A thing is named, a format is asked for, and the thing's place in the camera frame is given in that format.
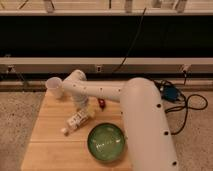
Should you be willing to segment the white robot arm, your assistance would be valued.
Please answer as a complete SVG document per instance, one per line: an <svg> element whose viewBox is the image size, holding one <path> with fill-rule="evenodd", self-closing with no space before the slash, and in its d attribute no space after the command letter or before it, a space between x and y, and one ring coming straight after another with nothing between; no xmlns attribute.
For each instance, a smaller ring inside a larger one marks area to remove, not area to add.
<svg viewBox="0 0 213 171"><path fill-rule="evenodd" d="M88 96L120 103L133 171L179 171L172 135L160 92L153 81L132 78L119 81L86 81L80 70L63 82L79 104Z"/></svg>

